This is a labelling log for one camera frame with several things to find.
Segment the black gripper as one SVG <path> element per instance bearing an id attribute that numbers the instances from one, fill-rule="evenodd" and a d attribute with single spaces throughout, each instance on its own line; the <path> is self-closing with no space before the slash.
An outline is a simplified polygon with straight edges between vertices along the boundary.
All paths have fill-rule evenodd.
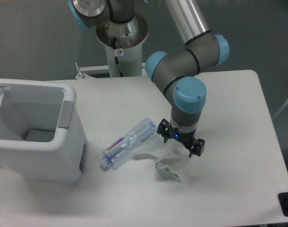
<path id="1" fill-rule="evenodd" d="M 191 132 L 182 132 L 177 127 L 173 128 L 166 119 L 162 119 L 158 125 L 157 133 L 163 137 L 163 142 L 167 143 L 169 139 L 174 139 L 182 144 L 189 150 L 189 158 L 192 155 L 200 157 L 204 151 L 205 140 L 196 139 L 196 129 Z"/>

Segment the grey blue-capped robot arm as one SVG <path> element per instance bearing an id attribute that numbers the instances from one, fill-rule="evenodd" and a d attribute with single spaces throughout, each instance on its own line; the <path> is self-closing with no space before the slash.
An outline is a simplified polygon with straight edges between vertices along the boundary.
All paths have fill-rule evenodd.
<path id="1" fill-rule="evenodd" d="M 205 142 L 195 131 L 206 101 L 206 87 L 196 75 L 226 61 L 229 44 L 210 31 L 195 0 L 165 2 L 185 45 L 176 55 L 158 51 L 142 61 L 148 36 L 146 20 L 132 0 L 70 0 L 68 7 L 85 30 L 96 28 L 104 45 L 111 77 L 140 76 L 145 70 L 171 105 L 171 119 L 162 120 L 157 133 L 182 143 L 190 155 L 200 156 Z"/>

